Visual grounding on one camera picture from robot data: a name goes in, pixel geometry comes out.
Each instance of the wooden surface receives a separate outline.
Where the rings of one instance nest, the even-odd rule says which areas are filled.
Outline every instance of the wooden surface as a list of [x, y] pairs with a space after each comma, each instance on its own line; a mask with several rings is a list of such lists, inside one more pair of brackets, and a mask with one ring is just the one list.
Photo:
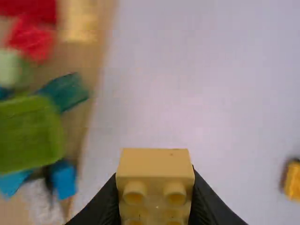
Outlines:
[[[102, 0], [99, 2], [97, 42], [93, 44], [69, 44], [56, 40], [56, 45], [49, 61], [36, 68], [34, 83], [30, 89], [36, 90], [51, 79], [69, 72], [79, 72], [89, 89], [94, 93], [97, 92], [100, 88], [100, 68], [103, 66], [106, 55], [107, 35], [112, 24], [115, 6], [116, 4], [113, 0]], [[8, 34], [12, 23], [12, 19], [0, 17], [0, 46], [3, 43], [3, 38]], [[88, 101], [62, 115], [62, 123], [65, 129], [66, 156], [78, 164], [79, 169], [80, 156], [82, 154], [81, 146], [88, 130], [87, 122], [92, 109], [93, 95]], [[4, 218], [5, 225], [31, 224], [28, 219], [26, 205], [21, 202], [21, 198], [20, 194], [17, 194], [11, 201], [5, 202], [3, 199], [0, 200], [0, 218]], [[72, 199], [62, 202], [62, 205], [68, 217]]]

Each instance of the blue toy block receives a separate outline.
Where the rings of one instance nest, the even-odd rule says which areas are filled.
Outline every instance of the blue toy block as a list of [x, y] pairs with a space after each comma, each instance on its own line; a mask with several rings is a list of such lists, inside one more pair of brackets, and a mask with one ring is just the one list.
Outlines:
[[66, 160], [60, 160], [50, 166], [51, 181], [58, 199], [63, 200], [76, 194], [76, 169]]
[[5, 199], [11, 198], [23, 184], [24, 180], [32, 174], [32, 170], [0, 175], [0, 191]]
[[0, 100], [8, 98], [10, 94], [11, 91], [9, 89], [0, 87]]
[[49, 97], [60, 113], [73, 108], [89, 98], [89, 91], [84, 86], [78, 73], [58, 77], [36, 92]]

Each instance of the plastic building block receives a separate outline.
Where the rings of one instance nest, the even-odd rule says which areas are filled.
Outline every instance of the plastic building block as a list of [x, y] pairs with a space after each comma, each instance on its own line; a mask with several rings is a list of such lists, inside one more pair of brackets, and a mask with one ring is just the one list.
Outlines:
[[12, 49], [0, 50], [0, 86], [4, 88], [23, 87], [29, 84], [31, 65], [22, 59], [20, 52]]
[[65, 42], [91, 43], [97, 40], [97, 1], [61, 1], [61, 34]]
[[76, 194], [76, 170], [66, 160], [60, 160], [51, 165], [51, 180], [59, 200], [64, 200]]
[[295, 200], [300, 202], [300, 162], [299, 161], [293, 161], [288, 165], [284, 191], [290, 200]]
[[0, 176], [0, 191], [4, 198], [11, 198], [31, 174], [32, 170], [27, 170]]
[[50, 81], [37, 94], [49, 97], [61, 113], [89, 98], [89, 91], [77, 73]]
[[28, 16], [21, 16], [6, 41], [6, 47], [21, 51], [35, 62], [42, 62], [49, 57], [53, 47], [53, 31], [34, 23]]
[[9, 89], [0, 87], [0, 101], [8, 98], [10, 94], [11, 91]]
[[0, 174], [61, 159], [62, 136], [59, 115], [48, 98], [30, 96], [0, 102]]
[[0, 0], [0, 15], [30, 15], [36, 22], [56, 23], [56, 0]]
[[116, 173], [124, 225], [187, 225], [195, 175], [187, 149], [124, 149]]

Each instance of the lego stud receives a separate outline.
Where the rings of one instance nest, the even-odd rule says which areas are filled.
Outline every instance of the lego stud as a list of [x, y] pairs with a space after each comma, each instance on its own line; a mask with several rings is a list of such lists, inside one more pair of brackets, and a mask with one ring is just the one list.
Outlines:
[[123, 199], [128, 205], [140, 205], [144, 203], [146, 194], [147, 188], [142, 182], [132, 181], [125, 186]]
[[182, 183], [169, 183], [164, 188], [164, 197], [169, 205], [182, 206], [186, 203], [187, 192]]

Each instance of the teal toy block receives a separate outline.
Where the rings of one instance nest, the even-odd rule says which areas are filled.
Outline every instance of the teal toy block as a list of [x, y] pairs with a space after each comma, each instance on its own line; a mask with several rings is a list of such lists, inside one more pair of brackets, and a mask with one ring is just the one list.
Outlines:
[[51, 182], [57, 191], [58, 199], [64, 200], [76, 194], [76, 169], [66, 160], [60, 160], [50, 166]]
[[0, 68], [1, 87], [24, 87], [31, 81], [32, 66], [17, 50], [0, 50]]
[[0, 101], [8, 98], [10, 94], [11, 91], [9, 89], [0, 87]]
[[60, 113], [89, 98], [89, 91], [78, 73], [68, 74], [50, 81], [38, 90], [37, 94], [48, 96]]
[[31, 174], [32, 170], [27, 170], [0, 175], [0, 192], [3, 194], [4, 198], [11, 198]]

